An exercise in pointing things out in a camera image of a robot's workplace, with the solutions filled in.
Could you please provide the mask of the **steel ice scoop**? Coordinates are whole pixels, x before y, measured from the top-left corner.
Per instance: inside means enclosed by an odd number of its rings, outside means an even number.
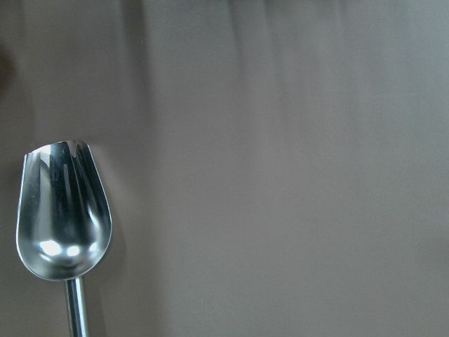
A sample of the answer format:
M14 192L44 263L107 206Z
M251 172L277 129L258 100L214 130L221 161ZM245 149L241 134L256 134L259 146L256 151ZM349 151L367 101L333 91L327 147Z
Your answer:
M105 256L112 217L91 149L82 140L44 145L24 157L16 247L35 276L64 282L71 336L88 336L82 277Z

